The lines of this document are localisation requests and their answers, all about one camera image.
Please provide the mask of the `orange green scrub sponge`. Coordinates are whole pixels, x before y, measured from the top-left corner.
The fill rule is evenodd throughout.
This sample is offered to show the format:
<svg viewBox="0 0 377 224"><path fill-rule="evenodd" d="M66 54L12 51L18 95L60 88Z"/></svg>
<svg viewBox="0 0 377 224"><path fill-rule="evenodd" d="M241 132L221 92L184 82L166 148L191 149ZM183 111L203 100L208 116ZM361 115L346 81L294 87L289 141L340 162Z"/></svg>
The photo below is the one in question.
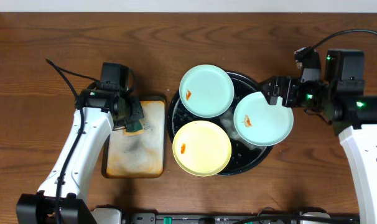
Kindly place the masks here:
<svg viewBox="0 0 377 224"><path fill-rule="evenodd" d="M142 134L143 132L144 128L140 119L126 124L125 128L123 129L123 134L125 136L135 136Z"/></svg>

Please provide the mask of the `light blue plate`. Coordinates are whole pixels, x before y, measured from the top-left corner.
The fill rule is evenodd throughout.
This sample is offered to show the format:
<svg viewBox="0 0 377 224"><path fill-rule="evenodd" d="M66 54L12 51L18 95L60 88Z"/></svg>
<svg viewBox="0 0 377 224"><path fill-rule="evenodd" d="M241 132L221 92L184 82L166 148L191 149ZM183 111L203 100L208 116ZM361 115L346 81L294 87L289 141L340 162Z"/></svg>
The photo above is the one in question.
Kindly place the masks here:
<svg viewBox="0 0 377 224"><path fill-rule="evenodd" d="M245 96L237 104L233 122L238 134L248 143L257 146L273 146L283 141L294 125L290 108L282 106L282 98L276 105L269 105L261 92Z"/></svg>
<svg viewBox="0 0 377 224"><path fill-rule="evenodd" d="M197 65L188 70L179 85L184 107L202 118L223 114L232 104L234 85L230 76L215 65Z"/></svg>

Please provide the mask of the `light blue plate top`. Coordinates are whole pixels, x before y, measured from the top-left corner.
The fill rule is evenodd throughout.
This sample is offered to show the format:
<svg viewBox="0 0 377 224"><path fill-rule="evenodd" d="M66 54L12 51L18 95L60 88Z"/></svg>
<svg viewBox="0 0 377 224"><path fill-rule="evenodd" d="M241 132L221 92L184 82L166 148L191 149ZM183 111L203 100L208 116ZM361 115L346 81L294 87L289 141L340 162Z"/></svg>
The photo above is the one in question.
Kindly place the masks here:
<svg viewBox="0 0 377 224"><path fill-rule="evenodd" d="M179 85L184 107L202 118L223 114L232 104L234 85L230 76L215 65L197 65L188 70Z"/></svg>

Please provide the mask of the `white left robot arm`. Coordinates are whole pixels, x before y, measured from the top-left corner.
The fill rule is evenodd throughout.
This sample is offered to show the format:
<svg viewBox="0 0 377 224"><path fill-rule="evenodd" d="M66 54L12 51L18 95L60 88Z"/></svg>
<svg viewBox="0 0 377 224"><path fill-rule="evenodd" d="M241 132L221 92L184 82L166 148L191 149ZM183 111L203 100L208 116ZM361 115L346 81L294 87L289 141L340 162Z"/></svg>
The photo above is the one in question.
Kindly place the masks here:
<svg viewBox="0 0 377 224"><path fill-rule="evenodd" d="M120 91L83 90L76 100L65 145L36 194L22 194L16 205L19 223L122 223L118 208L86 205L88 188L101 148L114 128L143 118L137 96Z"/></svg>

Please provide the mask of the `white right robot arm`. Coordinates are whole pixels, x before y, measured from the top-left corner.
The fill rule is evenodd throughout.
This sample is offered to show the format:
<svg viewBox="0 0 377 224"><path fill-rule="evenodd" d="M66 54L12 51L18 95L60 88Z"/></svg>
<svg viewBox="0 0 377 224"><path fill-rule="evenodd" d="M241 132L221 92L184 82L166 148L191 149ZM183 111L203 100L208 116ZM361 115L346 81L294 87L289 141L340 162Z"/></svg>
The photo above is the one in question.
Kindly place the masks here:
<svg viewBox="0 0 377 224"><path fill-rule="evenodd" d="M261 82L270 105L303 108L332 125L348 159L361 223L377 223L377 96L364 94L365 55L360 50L331 49L325 74L319 54L295 52L300 77L274 76Z"/></svg>

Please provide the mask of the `rectangular soapy black tray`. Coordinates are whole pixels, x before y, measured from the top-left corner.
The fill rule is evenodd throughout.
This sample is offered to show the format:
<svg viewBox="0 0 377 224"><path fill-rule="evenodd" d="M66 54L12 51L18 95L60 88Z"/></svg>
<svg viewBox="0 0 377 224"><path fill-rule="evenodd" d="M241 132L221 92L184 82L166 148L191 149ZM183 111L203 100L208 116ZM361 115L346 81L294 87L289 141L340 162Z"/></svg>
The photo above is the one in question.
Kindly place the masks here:
<svg viewBox="0 0 377 224"><path fill-rule="evenodd" d="M105 142L101 173L108 179L158 178L164 171L165 99L141 98L143 129L113 131Z"/></svg>

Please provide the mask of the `round black tray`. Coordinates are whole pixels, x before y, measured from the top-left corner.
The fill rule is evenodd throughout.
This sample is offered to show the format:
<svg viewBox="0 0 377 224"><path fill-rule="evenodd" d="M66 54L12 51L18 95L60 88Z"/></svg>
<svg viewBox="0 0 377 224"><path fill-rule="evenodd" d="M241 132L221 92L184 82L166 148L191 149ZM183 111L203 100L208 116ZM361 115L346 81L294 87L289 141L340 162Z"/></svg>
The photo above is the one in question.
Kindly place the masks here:
<svg viewBox="0 0 377 224"><path fill-rule="evenodd" d="M235 94L231 106L223 114L207 118L206 121L221 127L228 135L231 143L231 158L226 167L218 175L237 175L251 170L260 164L271 152L272 146L258 146L246 142L236 131L233 124L233 112L238 103L248 94L260 90L256 81L242 73L228 72L233 82ZM167 131L171 141L177 131L185 124L201 120L185 108L176 92L167 112Z"/></svg>

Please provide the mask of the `yellow plate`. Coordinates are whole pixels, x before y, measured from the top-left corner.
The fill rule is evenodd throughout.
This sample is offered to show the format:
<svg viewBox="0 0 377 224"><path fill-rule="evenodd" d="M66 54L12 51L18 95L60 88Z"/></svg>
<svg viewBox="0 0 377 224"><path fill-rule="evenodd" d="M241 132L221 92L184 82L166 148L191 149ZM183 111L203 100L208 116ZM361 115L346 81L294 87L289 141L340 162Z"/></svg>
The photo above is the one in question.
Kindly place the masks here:
<svg viewBox="0 0 377 224"><path fill-rule="evenodd" d="M172 152L186 172L208 177L222 171L232 154L231 141L225 131L209 121L192 121L176 133Z"/></svg>

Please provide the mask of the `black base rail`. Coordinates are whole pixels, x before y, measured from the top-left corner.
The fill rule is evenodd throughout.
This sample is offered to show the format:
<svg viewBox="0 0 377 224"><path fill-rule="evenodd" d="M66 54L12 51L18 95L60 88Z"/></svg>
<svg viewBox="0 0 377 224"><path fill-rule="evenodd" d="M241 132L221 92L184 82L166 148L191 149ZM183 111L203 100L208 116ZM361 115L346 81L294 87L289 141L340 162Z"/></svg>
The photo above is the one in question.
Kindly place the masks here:
<svg viewBox="0 0 377 224"><path fill-rule="evenodd" d="M117 224L273 224L273 223L359 223L358 215L331 215L321 208L304 208L293 213L266 207L251 215L128 213L116 207L97 207L91 214L97 223Z"/></svg>

